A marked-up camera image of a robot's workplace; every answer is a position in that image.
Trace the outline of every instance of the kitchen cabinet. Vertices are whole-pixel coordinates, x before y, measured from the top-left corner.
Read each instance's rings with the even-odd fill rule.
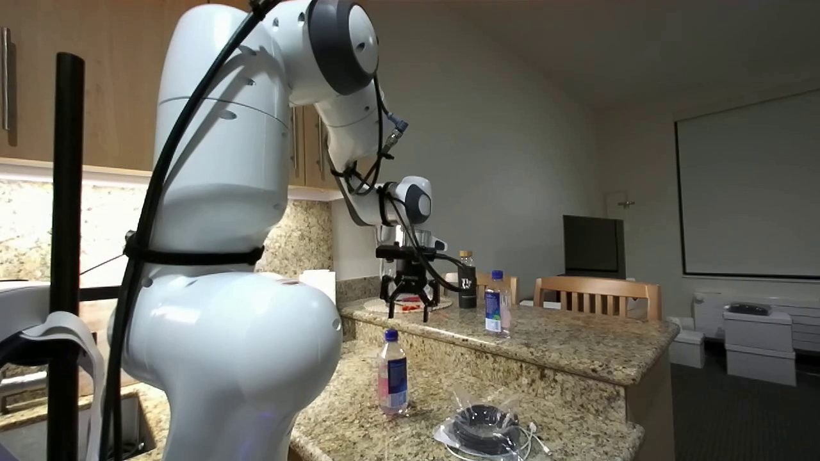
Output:
[[[2,159],[54,159],[54,63],[86,59],[86,164],[150,169],[156,89],[178,19],[195,0],[0,0],[17,45],[18,145]]]

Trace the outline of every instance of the plastic bottle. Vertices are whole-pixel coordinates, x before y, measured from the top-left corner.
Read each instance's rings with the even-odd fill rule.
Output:
[[[479,296],[476,296],[476,264],[473,260],[473,252],[460,252],[460,260],[464,266],[460,266],[460,288],[468,292],[460,292],[460,306],[462,308],[476,308]]]
[[[505,296],[502,279],[505,279],[505,273],[496,269],[492,283],[487,285],[487,292],[484,292],[484,331],[496,335],[502,335],[510,331],[507,296]]]
[[[378,394],[382,412],[388,419],[405,415],[410,403],[410,384],[407,384],[407,353],[400,343],[400,334],[394,329],[386,331],[386,346],[379,352],[379,379]]]

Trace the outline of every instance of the black monitor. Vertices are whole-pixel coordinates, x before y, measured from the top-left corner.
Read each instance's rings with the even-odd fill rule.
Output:
[[[565,275],[623,279],[623,221],[565,215]]]

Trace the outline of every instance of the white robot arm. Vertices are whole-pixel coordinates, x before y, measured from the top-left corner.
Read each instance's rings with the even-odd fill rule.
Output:
[[[248,266],[287,207],[289,107],[319,107],[351,218],[407,225],[407,246],[378,253],[400,261],[398,292],[424,291],[425,266],[444,248],[416,242],[412,225],[430,215],[424,178],[391,186],[357,171],[365,159],[378,171],[405,132],[374,82],[366,13],[351,0],[261,6],[269,8],[261,0],[251,19],[201,6],[179,20],[159,89],[156,169],[127,248],[106,419],[118,420],[123,356],[128,374],[170,398],[170,461],[284,461],[296,415],[338,364],[336,306]]]

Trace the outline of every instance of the small object on counter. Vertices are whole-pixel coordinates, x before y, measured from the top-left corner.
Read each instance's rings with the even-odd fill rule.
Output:
[[[510,334],[510,308],[502,279],[505,273],[496,269],[484,292],[484,331],[496,335]]]
[[[473,252],[460,252],[462,266],[460,266],[460,288],[468,292],[460,292],[462,308],[476,308],[476,261],[473,260]]]
[[[386,346],[379,352],[378,394],[382,412],[392,420],[405,415],[410,403],[407,353],[394,329],[386,331]]]
[[[460,442],[460,449],[484,456],[516,454],[521,444],[526,444],[517,415],[492,404],[469,404],[460,410],[452,422],[452,436]]]

